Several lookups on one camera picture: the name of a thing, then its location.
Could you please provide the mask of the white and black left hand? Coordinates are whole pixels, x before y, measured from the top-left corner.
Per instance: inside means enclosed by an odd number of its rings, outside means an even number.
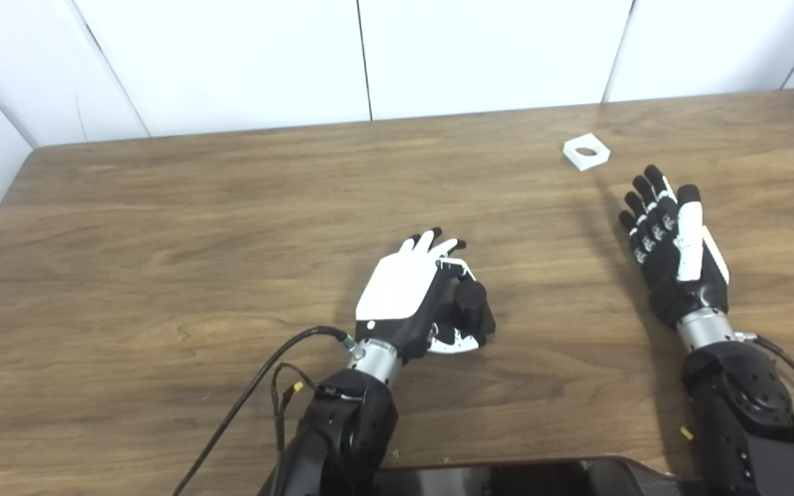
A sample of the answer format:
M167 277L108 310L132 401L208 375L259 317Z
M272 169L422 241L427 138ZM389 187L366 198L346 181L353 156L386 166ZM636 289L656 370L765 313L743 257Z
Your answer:
M355 310L355 340L381 342L395 349L403 363L429 352L460 354L487 343L491 327L460 323L445 304L460 283L475 282L469 265L453 257L464 240L438 241L441 228L405 239L399 249L378 261Z

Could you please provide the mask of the white and black right hand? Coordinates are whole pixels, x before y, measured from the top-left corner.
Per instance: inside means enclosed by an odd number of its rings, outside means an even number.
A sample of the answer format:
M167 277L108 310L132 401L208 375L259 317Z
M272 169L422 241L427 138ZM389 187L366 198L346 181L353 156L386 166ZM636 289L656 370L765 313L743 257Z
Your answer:
M696 311L730 311L730 271L704 223L700 190L693 183L671 187L649 165L631 182L618 216L631 255L649 290L649 304L674 329Z

